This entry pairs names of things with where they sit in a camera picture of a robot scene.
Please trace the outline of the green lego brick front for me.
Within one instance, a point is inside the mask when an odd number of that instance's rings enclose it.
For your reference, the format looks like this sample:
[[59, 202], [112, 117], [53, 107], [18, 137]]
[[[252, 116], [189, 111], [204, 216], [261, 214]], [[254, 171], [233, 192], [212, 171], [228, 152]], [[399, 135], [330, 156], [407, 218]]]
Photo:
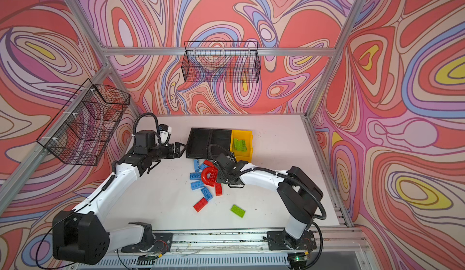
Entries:
[[230, 211], [231, 211], [232, 213], [234, 213], [235, 215], [237, 215], [238, 217], [240, 217], [240, 218], [243, 218], [244, 215], [245, 215], [245, 213], [246, 213], [246, 211], [245, 211], [244, 209], [240, 208], [240, 207], [237, 206], [237, 205], [233, 205], [233, 206], [231, 207]]

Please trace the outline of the black plastic bin middle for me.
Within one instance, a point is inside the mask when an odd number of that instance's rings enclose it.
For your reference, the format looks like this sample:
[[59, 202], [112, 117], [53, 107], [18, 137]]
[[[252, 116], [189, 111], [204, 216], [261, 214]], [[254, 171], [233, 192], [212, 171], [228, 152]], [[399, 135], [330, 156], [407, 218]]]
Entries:
[[231, 130], [230, 129], [212, 129], [208, 141], [209, 147], [211, 144], [216, 144], [211, 147], [211, 156], [217, 157], [219, 154], [224, 153], [223, 150], [219, 148], [221, 146], [225, 150], [229, 150], [231, 143]]

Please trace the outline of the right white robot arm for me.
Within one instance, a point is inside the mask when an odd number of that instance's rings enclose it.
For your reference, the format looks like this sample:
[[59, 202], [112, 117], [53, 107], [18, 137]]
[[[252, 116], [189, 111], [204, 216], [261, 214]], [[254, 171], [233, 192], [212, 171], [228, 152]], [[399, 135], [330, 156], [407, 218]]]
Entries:
[[299, 167], [273, 170], [237, 161], [231, 154], [219, 154], [213, 165], [220, 183], [231, 188], [251, 185], [276, 192], [290, 215], [284, 235], [291, 242], [299, 241], [316, 219], [327, 218], [322, 190]]

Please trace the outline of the red lego brick front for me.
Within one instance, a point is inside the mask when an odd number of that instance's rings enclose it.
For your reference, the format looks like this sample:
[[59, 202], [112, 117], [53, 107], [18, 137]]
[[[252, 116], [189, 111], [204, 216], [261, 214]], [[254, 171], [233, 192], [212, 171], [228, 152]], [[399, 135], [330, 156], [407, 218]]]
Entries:
[[208, 204], [208, 200], [206, 198], [202, 198], [200, 199], [200, 201], [198, 201], [194, 206], [193, 208], [195, 209], [195, 211], [197, 213], [199, 213], [202, 209], [204, 209]]

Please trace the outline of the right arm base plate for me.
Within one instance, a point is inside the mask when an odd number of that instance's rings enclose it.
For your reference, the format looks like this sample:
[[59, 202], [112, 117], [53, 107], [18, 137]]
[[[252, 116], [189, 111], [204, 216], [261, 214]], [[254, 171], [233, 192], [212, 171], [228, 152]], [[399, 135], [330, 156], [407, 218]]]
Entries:
[[313, 232], [304, 231], [301, 238], [293, 238], [285, 230], [268, 231], [263, 238], [268, 243], [269, 250], [307, 250], [309, 252], [317, 249], [316, 239]]

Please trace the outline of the yellow plastic bin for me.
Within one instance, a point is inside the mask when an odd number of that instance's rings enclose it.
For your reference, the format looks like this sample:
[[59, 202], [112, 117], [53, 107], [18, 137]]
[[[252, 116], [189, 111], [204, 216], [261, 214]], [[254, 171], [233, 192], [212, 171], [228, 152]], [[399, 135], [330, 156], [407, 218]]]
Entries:
[[232, 130], [230, 151], [235, 155], [237, 161], [251, 163], [253, 156], [253, 132]]

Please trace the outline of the blue lego brick top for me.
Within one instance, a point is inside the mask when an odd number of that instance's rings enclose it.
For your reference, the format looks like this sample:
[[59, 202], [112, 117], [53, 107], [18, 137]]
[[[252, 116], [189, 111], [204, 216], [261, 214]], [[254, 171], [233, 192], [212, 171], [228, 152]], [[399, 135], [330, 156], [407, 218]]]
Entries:
[[196, 173], [200, 173], [201, 172], [201, 169], [200, 169], [200, 163], [197, 159], [194, 159], [194, 170]]

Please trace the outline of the red lego brick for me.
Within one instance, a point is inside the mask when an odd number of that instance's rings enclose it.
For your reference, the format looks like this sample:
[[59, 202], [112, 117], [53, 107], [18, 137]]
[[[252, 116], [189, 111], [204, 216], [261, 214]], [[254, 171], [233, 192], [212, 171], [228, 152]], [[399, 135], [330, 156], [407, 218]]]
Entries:
[[202, 209], [204, 209], [208, 204], [208, 200], [206, 198], [202, 198], [200, 199], [200, 201], [198, 201], [194, 206], [193, 208], [195, 209], [195, 211], [197, 213], [199, 213]]
[[216, 183], [214, 187], [215, 187], [215, 195], [217, 197], [222, 196], [223, 195], [222, 184], [221, 183]]

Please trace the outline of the blue lego brick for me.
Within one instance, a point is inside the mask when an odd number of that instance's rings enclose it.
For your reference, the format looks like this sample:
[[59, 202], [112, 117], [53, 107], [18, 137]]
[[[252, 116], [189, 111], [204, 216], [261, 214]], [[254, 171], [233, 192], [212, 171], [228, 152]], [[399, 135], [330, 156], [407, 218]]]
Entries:
[[203, 187], [201, 189], [201, 192], [204, 196], [204, 198], [207, 200], [207, 201], [210, 201], [212, 198], [213, 198], [213, 195], [212, 193], [209, 191], [209, 189], [207, 187]]
[[190, 180], [201, 180], [202, 174], [201, 173], [190, 173]]
[[191, 183], [191, 189], [194, 190], [201, 190], [205, 187], [205, 184], [201, 180], [196, 180], [195, 182]]
[[200, 173], [201, 172], [201, 169], [200, 169], [200, 163], [197, 159], [194, 159], [194, 170], [196, 173]]

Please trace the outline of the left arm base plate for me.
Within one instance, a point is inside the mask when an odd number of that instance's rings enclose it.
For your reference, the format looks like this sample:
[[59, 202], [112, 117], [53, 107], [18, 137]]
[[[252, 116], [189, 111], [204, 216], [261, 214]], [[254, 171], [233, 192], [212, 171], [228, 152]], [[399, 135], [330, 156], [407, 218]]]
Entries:
[[154, 241], [150, 246], [139, 250], [140, 253], [169, 253], [173, 243], [173, 233], [159, 232], [153, 234]]

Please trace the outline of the black plastic bin left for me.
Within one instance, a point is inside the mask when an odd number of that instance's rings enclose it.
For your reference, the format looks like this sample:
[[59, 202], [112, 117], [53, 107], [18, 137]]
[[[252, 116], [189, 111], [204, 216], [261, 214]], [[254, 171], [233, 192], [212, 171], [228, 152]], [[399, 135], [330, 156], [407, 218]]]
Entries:
[[207, 159], [207, 149], [211, 140], [212, 129], [191, 128], [186, 144], [186, 158]]

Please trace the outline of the black plastic bin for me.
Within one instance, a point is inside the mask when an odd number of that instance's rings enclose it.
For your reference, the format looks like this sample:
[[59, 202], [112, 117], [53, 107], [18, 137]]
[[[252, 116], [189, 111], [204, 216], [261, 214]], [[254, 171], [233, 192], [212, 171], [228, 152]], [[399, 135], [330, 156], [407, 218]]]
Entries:
[[219, 148], [221, 146], [225, 150], [229, 150], [231, 143], [231, 130], [230, 129], [212, 129], [208, 141], [209, 147], [211, 144], [216, 144], [211, 147], [211, 156], [217, 157], [219, 154], [224, 153], [223, 150]]
[[207, 149], [211, 140], [212, 129], [191, 128], [186, 144], [186, 158], [207, 159]]

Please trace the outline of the green lego brick narrow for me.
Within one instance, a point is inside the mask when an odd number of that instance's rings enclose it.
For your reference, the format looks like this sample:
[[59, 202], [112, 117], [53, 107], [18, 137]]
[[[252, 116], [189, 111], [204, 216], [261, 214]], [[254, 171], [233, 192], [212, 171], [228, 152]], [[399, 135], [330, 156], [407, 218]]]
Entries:
[[242, 152], [247, 151], [247, 144], [246, 144], [246, 141], [240, 140], [240, 141], [238, 142], [238, 150], [239, 150], [239, 151], [242, 151]]

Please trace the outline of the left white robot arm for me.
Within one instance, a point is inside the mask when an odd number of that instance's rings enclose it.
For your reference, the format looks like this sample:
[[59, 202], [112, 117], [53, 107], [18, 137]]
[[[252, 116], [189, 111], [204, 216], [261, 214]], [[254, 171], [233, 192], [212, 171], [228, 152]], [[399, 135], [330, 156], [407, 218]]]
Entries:
[[114, 162], [110, 175], [85, 200], [70, 211], [60, 211], [53, 219], [52, 252], [56, 260], [95, 265], [110, 251], [132, 248], [153, 249], [152, 226], [130, 222], [108, 230], [104, 221], [124, 192], [143, 174], [149, 173], [164, 159], [178, 159], [185, 145], [170, 143], [170, 132], [143, 130], [134, 133], [133, 146]]

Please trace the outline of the green lego brick large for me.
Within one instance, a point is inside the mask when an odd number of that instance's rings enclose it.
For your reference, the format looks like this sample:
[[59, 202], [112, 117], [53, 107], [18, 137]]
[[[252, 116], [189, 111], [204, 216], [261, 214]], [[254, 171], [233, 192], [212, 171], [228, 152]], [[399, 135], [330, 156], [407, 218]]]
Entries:
[[234, 138], [233, 145], [234, 145], [234, 149], [236, 151], [241, 151], [242, 150], [242, 142], [239, 139]]

